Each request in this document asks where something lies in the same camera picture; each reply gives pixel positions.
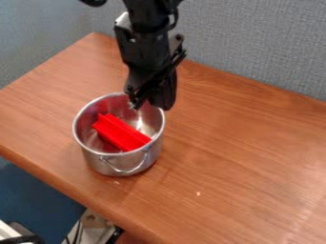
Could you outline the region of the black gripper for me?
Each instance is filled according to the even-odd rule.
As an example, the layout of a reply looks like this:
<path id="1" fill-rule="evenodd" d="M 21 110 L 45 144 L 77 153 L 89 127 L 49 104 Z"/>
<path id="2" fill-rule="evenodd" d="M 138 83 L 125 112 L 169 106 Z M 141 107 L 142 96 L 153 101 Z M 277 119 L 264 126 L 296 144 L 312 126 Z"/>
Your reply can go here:
<path id="1" fill-rule="evenodd" d="M 176 66 L 185 57 L 184 36 L 169 36 L 168 31 L 164 25 L 153 32 L 137 32 L 126 12 L 114 22 L 121 61 L 128 67 L 122 91 L 133 110 L 149 102 L 168 111 L 176 102 Z"/>

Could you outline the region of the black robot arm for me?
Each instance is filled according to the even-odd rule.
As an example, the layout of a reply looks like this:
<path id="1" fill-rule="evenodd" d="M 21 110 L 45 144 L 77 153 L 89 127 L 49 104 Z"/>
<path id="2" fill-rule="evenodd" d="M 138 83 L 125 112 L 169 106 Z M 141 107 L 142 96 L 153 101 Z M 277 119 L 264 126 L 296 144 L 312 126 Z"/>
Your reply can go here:
<path id="1" fill-rule="evenodd" d="M 185 57 L 182 35 L 168 35 L 182 0 L 121 1 L 125 12 L 114 21 L 113 31 L 128 67 L 122 91 L 133 110 L 149 102 L 166 111 L 176 102 L 176 66 Z"/>

